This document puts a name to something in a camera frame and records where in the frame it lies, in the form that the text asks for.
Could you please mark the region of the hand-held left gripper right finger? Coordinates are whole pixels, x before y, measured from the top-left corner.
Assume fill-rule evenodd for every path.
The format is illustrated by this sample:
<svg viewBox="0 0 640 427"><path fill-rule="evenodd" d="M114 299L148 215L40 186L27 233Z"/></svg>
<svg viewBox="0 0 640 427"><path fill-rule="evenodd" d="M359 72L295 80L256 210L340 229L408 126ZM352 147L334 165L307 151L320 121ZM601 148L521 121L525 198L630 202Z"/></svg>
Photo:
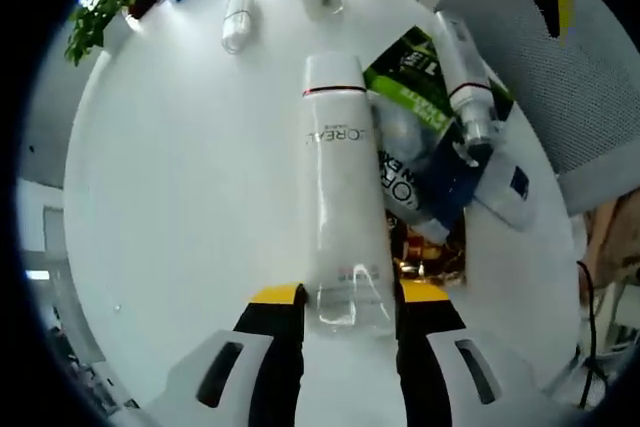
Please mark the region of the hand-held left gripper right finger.
<svg viewBox="0 0 640 427"><path fill-rule="evenodd" d="M409 426L548 426L550 400L524 359L466 326L447 293L401 280L397 371Z"/></svg>

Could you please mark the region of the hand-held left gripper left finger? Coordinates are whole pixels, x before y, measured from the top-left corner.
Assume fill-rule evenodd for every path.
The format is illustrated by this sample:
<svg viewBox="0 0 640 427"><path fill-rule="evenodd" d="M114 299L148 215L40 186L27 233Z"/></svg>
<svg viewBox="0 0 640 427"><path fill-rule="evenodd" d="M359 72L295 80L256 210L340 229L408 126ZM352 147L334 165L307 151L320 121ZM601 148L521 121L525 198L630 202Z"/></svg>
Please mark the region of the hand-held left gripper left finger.
<svg viewBox="0 0 640 427"><path fill-rule="evenodd" d="M304 286L266 287L231 330L169 371L147 407L153 426L293 426L304 374Z"/></svg>

